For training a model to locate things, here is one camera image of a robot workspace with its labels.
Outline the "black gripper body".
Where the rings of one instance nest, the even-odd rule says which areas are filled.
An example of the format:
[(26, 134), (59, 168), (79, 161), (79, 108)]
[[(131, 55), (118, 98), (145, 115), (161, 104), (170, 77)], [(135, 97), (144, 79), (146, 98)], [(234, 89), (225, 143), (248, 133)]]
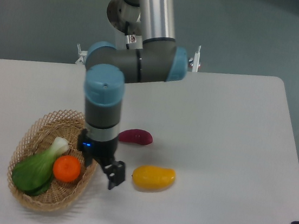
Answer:
[(83, 129), (77, 137), (77, 149), (82, 153), (88, 153), (101, 167), (109, 165), (115, 160), (114, 153), (118, 148), (118, 137), (109, 141), (100, 142), (87, 136), (87, 129)]

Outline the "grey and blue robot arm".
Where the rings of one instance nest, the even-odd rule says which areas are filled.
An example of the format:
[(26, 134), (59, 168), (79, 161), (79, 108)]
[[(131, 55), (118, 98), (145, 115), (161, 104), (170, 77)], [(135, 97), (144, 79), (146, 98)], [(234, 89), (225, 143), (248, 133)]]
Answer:
[(124, 182), (125, 164), (115, 159), (127, 83), (179, 81), (188, 57), (176, 45), (173, 0), (111, 0), (107, 16), (123, 33), (123, 46), (93, 44), (84, 62), (85, 124), (77, 148), (86, 165), (97, 162), (112, 189)]

